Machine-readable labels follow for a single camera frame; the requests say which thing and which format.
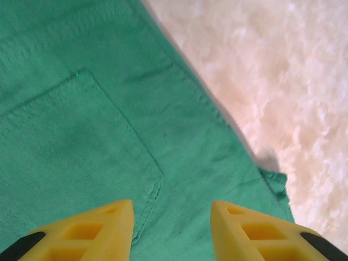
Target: pocket seam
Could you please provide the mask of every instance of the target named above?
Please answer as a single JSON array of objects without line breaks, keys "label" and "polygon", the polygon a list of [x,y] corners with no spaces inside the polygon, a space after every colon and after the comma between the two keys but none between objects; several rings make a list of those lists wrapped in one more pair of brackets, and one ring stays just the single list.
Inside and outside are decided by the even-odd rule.
[{"label": "pocket seam", "polygon": [[[115,112],[115,116],[121,117],[125,121],[126,129],[133,135],[135,135],[135,137],[138,139],[138,142],[146,150],[149,160],[152,161],[152,163],[156,166],[158,172],[160,173],[160,175],[153,175],[154,177],[157,176],[152,183],[153,188],[147,195],[147,201],[144,204],[144,208],[142,209],[139,217],[135,219],[136,222],[134,226],[137,226],[139,224],[138,231],[136,232],[136,234],[133,234],[133,243],[136,243],[139,240],[141,233],[146,226],[148,217],[150,216],[154,204],[157,201],[160,189],[163,185],[163,172],[153,155],[150,153],[149,149],[146,147],[137,132],[134,130],[130,121],[122,113],[120,108],[108,97],[108,95],[101,88],[99,82],[95,79],[90,71],[88,71],[87,69],[79,70],[54,87],[49,88],[45,92],[42,92],[41,94],[36,95],[33,98],[30,98],[21,103],[16,108],[6,112],[3,115],[0,115],[0,122],[11,122],[11,127],[0,128],[0,138],[6,138],[6,136],[11,134],[12,131],[21,129],[24,123],[48,113],[52,109],[59,107],[60,104],[69,102],[69,100],[76,98],[79,94],[91,91],[91,88],[100,92],[101,95],[108,100],[110,106],[112,106],[112,109]],[[95,96],[90,96],[89,98],[93,99],[94,101],[98,101]]]}]

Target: stitching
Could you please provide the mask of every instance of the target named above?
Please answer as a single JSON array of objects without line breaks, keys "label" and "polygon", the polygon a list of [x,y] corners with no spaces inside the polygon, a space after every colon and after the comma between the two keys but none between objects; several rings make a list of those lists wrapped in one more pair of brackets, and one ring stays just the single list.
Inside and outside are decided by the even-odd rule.
[{"label": "stitching", "polygon": [[[29,122],[30,120],[36,117],[47,114],[53,108],[58,107],[63,102],[66,103],[75,98],[77,95],[82,94],[84,92],[90,93],[92,91],[91,88],[92,90],[101,92],[101,94],[103,94],[103,96],[110,102],[113,111],[115,112],[115,116],[121,116],[121,119],[126,122],[126,129],[136,136],[138,141],[142,144],[143,148],[147,151],[147,154],[150,158],[150,162],[155,164],[160,173],[159,181],[154,182],[153,189],[151,190],[148,196],[145,206],[141,211],[140,216],[137,218],[135,222],[135,226],[139,225],[138,231],[136,232],[135,237],[133,238],[133,243],[135,243],[140,238],[141,232],[144,229],[147,223],[147,219],[151,214],[153,206],[158,198],[160,188],[164,181],[163,172],[159,167],[158,162],[155,160],[153,155],[150,153],[149,149],[146,147],[144,142],[140,139],[139,135],[132,127],[131,123],[123,115],[122,111],[118,108],[118,106],[112,100],[110,100],[108,95],[100,87],[99,83],[95,80],[94,76],[88,70],[79,70],[77,73],[68,77],[60,84],[54,86],[53,88],[49,89],[43,94],[31,98],[23,104],[17,106],[10,112],[1,115],[0,122],[8,121],[10,122],[10,125],[3,124],[6,127],[0,130],[0,138],[6,138],[6,136],[10,134],[11,131],[13,131],[14,129],[21,129],[24,126],[25,122]],[[100,103],[100,101],[97,99],[95,95],[91,95],[89,98],[94,100],[95,102]],[[142,223],[140,223],[141,218],[143,216],[145,217],[145,219]]]},{"label": "stitching", "polygon": [[97,25],[113,20],[117,15],[124,15],[118,12],[118,5],[118,1],[102,2],[48,22],[43,28],[24,32],[22,36],[0,44],[0,63],[13,63],[20,58],[31,57],[57,42],[72,40]]}]

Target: green pants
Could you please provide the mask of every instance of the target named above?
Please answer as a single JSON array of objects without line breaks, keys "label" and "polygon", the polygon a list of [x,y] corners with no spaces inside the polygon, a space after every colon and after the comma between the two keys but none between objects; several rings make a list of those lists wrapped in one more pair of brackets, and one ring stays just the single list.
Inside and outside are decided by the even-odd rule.
[{"label": "green pants", "polygon": [[0,251],[123,198],[132,260],[213,260],[212,200],[292,220],[138,0],[4,0],[0,28]]}]

